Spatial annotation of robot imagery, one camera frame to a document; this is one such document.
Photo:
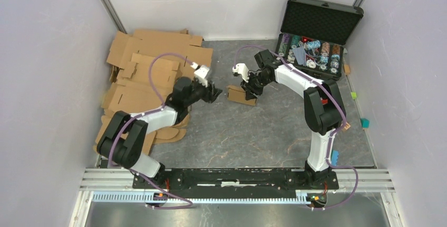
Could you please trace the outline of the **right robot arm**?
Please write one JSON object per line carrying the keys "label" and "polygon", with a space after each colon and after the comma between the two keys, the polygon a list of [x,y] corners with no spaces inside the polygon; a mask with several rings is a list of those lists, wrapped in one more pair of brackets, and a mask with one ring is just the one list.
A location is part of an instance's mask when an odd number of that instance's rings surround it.
{"label": "right robot arm", "polygon": [[304,101],[304,116],[312,131],[310,153],[305,162],[305,184],[320,188],[332,171],[331,152],[337,132],[346,124],[346,111],[338,85],[333,80],[318,80],[292,64],[263,50],[255,55],[258,70],[244,63],[235,64],[232,72],[242,78],[246,99],[262,95],[264,87],[275,82],[297,93]]}

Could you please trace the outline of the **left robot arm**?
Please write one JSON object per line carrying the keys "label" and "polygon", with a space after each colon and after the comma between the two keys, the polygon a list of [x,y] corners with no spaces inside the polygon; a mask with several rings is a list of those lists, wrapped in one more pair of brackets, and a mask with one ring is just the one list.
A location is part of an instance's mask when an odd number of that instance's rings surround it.
{"label": "left robot arm", "polygon": [[161,188],[166,181],[165,166],[143,153],[146,135],[165,127],[181,123],[189,107],[198,102],[213,103],[222,93],[212,81],[205,84],[198,79],[179,78],[165,105],[154,110],[130,114],[117,111],[103,132],[96,151],[107,157],[109,163],[140,173],[153,189]]}

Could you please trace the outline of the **brown cardboard box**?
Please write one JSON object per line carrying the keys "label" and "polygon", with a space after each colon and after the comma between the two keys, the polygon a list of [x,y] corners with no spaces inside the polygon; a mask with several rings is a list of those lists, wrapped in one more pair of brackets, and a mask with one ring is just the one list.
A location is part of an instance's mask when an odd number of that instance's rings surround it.
{"label": "brown cardboard box", "polygon": [[244,105],[256,105],[256,99],[246,100],[245,90],[242,87],[235,85],[227,86],[227,100]]}

